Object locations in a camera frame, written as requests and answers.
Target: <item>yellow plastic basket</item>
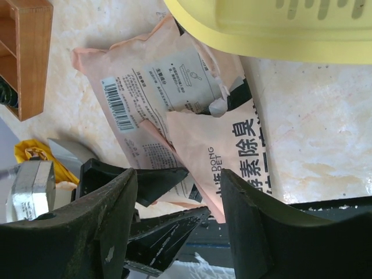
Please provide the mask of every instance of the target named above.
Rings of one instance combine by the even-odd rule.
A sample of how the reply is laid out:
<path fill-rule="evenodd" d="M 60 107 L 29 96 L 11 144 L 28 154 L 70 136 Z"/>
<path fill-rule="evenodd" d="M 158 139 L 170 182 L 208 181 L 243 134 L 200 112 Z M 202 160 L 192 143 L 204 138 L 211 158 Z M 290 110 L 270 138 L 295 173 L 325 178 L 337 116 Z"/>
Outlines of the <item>yellow plastic basket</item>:
<path fill-rule="evenodd" d="M 245 56 L 372 64 L 372 0 L 165 0 L 195 38 Z"/>

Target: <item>barcode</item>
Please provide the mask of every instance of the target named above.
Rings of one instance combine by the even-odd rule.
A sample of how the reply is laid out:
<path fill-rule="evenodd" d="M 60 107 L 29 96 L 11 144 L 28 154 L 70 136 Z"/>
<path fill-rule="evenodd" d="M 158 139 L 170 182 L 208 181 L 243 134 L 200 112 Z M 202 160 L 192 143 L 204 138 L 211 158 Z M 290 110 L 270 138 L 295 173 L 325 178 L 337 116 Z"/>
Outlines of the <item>barcode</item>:
<path fill-rule="evenodd" d="M 119 128 L 120 131 L 135 129 L 131 119 L 128 116 L 127 109 L 119 96 L 116 83 L 108 83 L 108 79 L 112 81 L 113 78 L 102 80 L 102 86 L 103 90 L 105 91 L 111 113 L 115 118 L 117 128 Z"/>

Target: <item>white label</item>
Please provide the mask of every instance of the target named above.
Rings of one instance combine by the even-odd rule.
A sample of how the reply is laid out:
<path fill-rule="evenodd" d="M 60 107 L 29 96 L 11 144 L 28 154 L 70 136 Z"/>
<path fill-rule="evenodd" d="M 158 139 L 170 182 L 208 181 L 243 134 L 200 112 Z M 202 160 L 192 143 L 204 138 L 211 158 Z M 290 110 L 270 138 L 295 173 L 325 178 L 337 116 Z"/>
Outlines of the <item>white label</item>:
<path fill-rule="evenodd" d="M 195 48 L 154 61 L 143 69 L 168 111 L 189 109 L 199 113 L 222 96 Z"/>
<path fill-rule="evenodd" d="M 125 133 L 135 130 L 131 118 L 128 116 L 128 109 L 118 92 L 115 78 L 108 77 L 101 80 L 103 91 L 105 92 L 111 114 L 115 119 L 116 126 L 120 132 Z"/>

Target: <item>marble countertop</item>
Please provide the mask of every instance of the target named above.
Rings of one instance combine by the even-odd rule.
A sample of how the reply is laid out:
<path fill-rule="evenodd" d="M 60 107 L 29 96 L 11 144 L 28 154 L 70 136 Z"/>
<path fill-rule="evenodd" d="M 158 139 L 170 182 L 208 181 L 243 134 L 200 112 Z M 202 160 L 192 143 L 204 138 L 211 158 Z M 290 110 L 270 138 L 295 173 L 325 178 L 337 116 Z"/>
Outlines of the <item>marble countertop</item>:
<path fill-rule="evenodd" d="M 44 112 L 19 122 L 0 116 L 20 140 L 76 140 L 106 163 L 129 167 L 86 77 L 71 66 L 75 47 L 109 48 L 149 32 L 162 0 L 50 0 L 54 5 Z M 274 195 L 285 202 L 372 194 L 372 66 L 242 58 L 269 153 Z"/>

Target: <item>wooden shelf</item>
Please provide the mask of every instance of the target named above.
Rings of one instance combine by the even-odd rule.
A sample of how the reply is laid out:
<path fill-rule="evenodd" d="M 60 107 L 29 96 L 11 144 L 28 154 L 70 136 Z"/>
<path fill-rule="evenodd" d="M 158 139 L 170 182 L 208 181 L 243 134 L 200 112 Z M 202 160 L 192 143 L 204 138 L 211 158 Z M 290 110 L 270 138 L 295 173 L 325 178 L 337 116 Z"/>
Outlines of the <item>wooden shelf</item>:
<path fill-rule="evenodd" d="M 0 76 L 15 90 L 18 90 L 17 59 L 12 55 L 0 57 Z"/>
<path fill-rule="evenodd" d="M 0 76 L 18 93 L 20 120 L 44 110 L 53 6 L 47 0 L 0 0 Z"/>
<path fill-rule="evenodd" d="M 9 17 L 0 17 L 0 43 L 17 57 L 16 22 Z"/>

